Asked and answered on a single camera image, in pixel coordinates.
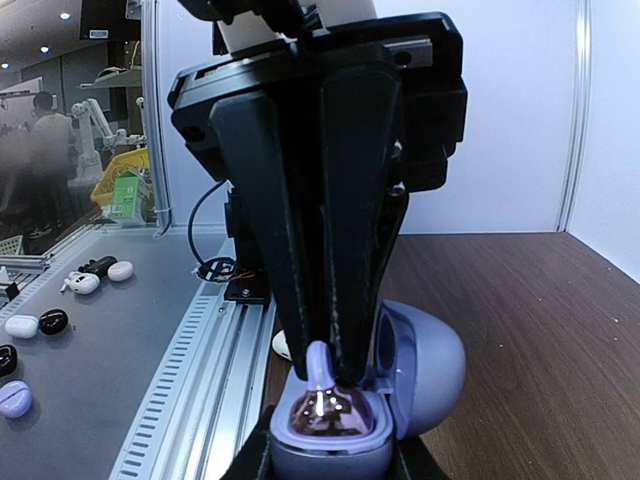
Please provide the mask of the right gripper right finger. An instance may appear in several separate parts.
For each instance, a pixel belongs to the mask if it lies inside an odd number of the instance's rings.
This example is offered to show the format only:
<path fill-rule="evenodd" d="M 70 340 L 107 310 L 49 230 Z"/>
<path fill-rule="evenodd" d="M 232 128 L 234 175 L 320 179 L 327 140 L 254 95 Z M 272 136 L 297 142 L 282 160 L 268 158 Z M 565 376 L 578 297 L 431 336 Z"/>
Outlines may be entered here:
<path fill-rule="evenodd" d="M 394 441 L 394 480 L 449 480 L 419 437 Z"/>

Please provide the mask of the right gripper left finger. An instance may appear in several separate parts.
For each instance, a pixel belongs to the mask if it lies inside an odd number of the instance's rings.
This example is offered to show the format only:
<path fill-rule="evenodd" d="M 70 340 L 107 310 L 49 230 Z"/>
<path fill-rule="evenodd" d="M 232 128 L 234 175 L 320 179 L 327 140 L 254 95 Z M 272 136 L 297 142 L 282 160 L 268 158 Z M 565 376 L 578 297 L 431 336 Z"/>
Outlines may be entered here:
<path fill-rule="evenodd" d="M 270 422 L 274 406 L 267 406 L 239 453 L 224 474 L 224 480 L 267 480 L 274 478 L 271 462 Z"/>

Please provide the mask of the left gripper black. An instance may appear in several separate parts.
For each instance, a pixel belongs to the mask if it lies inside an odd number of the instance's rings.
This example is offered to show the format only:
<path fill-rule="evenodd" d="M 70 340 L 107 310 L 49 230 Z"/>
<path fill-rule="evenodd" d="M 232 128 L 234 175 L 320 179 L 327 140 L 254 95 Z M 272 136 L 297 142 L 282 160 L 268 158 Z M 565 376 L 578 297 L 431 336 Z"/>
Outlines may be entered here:
<path fill-rule="evenodd" d="M 352 66 L 324 80 L 341 60 L 364 62 L 368 47 L 381 48 L 397 71 Z M 355 384 L 366 369 L 375 309 L 372 256 L 400 80 L 402 154 L 393 178 L 411 193 L 436 190 L 464 136 L 462 58 L 453 21 L 429 12 L 316 30 L 301 41 L 274 40 L 177 75 L 167 98 L 171 123 L 211 177 L 229 173 L 300 379 L 308 378 L 307 348 L 323 333 L 294 159 L 319 162 L 322 119 L 330 341 L 338 378 Z"/>

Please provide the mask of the lavender earbud charging case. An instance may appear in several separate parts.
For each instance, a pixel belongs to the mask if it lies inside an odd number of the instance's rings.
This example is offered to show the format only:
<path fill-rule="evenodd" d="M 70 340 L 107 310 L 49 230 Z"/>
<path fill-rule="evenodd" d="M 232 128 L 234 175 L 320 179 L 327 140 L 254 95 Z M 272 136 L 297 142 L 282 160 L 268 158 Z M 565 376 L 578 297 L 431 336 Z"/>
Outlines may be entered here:
<path fill-rule="evenodd" d="M 465 349 L 457 332 L 411 305 L 381 302 L 374 361 L 359 384 L 375 419 L 364 437 L 306 437 L 290 429 L 291 407 L 307 380 L 290 372 L 270 423 L 278 479 L 385 479 L 395 440 L 416 438 L 442 423 L 465 382 Z"/>

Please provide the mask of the purple earbud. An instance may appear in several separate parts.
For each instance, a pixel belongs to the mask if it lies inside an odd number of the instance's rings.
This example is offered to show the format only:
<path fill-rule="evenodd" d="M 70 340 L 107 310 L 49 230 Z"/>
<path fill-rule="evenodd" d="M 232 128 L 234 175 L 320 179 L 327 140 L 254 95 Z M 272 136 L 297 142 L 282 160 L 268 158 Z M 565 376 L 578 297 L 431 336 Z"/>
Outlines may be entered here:
<path fill-rule="evenodd" d="M 326 343 L 307 348 L 307 387 L 289 415 L 290 429 L 306 437 L 364 437 L 373 432 L 373 410 L 361 390 L 340 386 Z"/>

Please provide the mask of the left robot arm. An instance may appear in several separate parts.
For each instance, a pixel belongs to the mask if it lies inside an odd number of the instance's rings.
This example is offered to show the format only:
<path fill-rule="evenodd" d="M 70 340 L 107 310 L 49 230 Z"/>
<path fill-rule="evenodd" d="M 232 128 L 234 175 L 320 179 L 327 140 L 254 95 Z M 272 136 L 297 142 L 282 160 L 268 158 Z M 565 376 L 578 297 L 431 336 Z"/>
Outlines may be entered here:
<path fill-rule="evenodd" d="M 377 296 L 414 192 L 446 181 L 464 136 L 463 38 L 442 12 L 308 32 L 180 71 L 186 148 L 238 195 L 293 365 L 331 350 L 366 370 Z"/>

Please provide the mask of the cream white charging case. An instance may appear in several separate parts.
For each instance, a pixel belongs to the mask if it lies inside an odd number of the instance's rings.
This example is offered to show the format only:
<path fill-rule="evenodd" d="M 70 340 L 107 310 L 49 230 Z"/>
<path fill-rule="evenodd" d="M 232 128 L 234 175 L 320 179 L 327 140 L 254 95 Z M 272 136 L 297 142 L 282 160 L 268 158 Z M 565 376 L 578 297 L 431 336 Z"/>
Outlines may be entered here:
<path fill-rule="evenodd" d="M 285 332 L 283 330 L 279 330 L 271 341 L 272 350 L 279 357 L 291 362 L 292 357 L 290 354 L 289 346 L 286 340 Z"/>

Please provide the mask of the pink earbud case outside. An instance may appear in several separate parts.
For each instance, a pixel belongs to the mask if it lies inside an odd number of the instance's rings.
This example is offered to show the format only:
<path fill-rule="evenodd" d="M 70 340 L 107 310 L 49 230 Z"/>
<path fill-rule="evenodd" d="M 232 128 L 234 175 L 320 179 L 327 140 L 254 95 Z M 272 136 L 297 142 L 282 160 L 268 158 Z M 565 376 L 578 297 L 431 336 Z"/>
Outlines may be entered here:
<path fill-rule="evenodd" d="M 124 282 L 134 274 L 134 266 L 130 261 L 117 261 L 107 270 L 107 276 L 112 282 Z"/>

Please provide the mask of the black earbud case outside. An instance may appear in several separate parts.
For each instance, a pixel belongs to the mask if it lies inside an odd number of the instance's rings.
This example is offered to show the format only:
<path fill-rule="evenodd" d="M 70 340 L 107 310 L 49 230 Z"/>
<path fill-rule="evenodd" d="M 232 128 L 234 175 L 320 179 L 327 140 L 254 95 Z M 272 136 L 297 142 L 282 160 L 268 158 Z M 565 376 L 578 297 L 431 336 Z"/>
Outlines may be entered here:
<path fill-rule="evenodd" d="M 101 257 L 98 260 L 90 259 L 88 263 L 81 265 L 78 268 L 78 271 L 85 274 L 93 274 L 99 278 L 104 278 L 108 275 L 109 268 L 117 262 L 118 259 L 111 255 Z"/>

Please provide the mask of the lavender case outside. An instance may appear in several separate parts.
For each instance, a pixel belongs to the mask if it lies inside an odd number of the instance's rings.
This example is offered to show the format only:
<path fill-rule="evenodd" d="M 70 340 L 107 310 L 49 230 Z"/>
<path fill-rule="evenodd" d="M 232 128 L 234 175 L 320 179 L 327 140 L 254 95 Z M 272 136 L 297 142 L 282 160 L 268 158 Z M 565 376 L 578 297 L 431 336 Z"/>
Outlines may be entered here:
<path fill-rule="evenodd" d="M 31 408 L 33 395 L 30 387 L 23 381 L 11 381 L 0 389 L 1 415 L 8 419 L 17 419 Z"/>

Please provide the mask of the glossy black case outside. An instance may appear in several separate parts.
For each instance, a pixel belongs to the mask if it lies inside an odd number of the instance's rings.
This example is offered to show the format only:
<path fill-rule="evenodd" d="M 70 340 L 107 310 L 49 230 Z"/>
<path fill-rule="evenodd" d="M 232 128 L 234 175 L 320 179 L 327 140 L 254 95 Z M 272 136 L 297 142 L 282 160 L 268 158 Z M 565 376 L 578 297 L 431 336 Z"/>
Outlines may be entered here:
<path fill-rule="evenodd" d="M 69 323 L 68 314 L 59 308 L 45 311 L 38 321 L 39 330 L 44 335 L 57 335 L 62 333 Z"/>

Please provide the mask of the white earbud case outside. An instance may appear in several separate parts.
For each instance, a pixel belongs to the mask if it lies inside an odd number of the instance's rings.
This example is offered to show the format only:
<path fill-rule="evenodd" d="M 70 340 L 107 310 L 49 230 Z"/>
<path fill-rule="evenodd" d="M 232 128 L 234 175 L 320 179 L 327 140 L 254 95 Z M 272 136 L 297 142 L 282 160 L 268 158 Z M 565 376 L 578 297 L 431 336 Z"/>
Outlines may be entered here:
<path fill-rule="evenodd" d="M 75 294 L 90 295 L 100 286 L 100 278 L 92 273 L 70 272 L 63 280 L 60 292 L 71 290 Z"/>

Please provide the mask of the green white carton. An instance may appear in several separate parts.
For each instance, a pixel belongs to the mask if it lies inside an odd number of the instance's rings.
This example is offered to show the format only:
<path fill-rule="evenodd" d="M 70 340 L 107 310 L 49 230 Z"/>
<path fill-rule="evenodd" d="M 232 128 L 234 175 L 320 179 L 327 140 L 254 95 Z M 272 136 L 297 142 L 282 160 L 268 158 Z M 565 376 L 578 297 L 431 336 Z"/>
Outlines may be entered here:
<path fill-rule="evenodd" d="M 103 209 L 103 216 L 120 225 L 143 225 L 151 189 L 140 171 L 116 166 L 104 174 L 103 181 L 110 188 L 111 200 Z"/>

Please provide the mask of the yellow plastic bin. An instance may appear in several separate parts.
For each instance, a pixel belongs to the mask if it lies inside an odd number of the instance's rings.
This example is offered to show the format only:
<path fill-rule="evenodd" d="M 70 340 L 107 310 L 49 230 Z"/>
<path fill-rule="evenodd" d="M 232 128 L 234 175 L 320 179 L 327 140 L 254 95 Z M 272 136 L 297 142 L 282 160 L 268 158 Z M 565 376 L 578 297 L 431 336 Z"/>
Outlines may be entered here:
<path fill-rule="evenodd" d="M 144 225 L 154 205 L 150 173 L 147 147 L 118 154 L 107 166 L 90 199 L 110 221 L 120 225 Z"/>

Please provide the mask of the front aluminium rail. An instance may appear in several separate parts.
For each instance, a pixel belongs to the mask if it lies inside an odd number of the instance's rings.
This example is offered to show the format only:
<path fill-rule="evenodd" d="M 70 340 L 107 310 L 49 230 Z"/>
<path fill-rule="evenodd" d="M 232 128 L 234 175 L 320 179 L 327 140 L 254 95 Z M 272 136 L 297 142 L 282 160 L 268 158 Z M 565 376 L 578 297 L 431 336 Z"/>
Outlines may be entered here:
<path fill-rule="evenodd" d="M 276 307 L 197 281 L 108 474 L 219 479 L 258 420 Z"/>

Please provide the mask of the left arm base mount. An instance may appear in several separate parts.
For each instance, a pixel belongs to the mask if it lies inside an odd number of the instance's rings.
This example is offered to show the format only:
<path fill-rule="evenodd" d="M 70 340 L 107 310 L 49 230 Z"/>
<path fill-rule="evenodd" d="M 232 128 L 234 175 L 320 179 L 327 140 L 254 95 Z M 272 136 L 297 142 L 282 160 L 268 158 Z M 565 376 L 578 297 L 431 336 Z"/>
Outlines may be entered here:
<path fill-rule="evenodd" d="M 199 263 L 192 273 L 205 282 L 223 286 L 226 301 L 238 304 L 267 304 L 271 289 L 263 269 L 243 269 L 231 257 L 214 257 Z"/>

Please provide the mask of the left aluminium frame post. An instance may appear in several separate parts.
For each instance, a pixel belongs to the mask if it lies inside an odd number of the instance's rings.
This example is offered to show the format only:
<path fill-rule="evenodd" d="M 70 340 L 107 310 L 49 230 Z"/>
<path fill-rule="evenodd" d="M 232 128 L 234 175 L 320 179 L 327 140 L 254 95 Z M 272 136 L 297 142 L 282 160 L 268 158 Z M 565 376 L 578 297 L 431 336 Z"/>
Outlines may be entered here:
<path fill-rule="evenodd" d="M 158 50 L 160 46 L 157 16 L 158 4 L 158 1 L 153 0 L 127 2 L 127 14 L 131 15 L 133 20 L 141 22 L 143 120 L 150 154 L 151 178 L 154 186 L 154 210 L 157 224 L 157 231 L 154 237 L 156 239 L 164 236 L 172 226 L 172 208 L 163 146 L 160 54 Z"/>

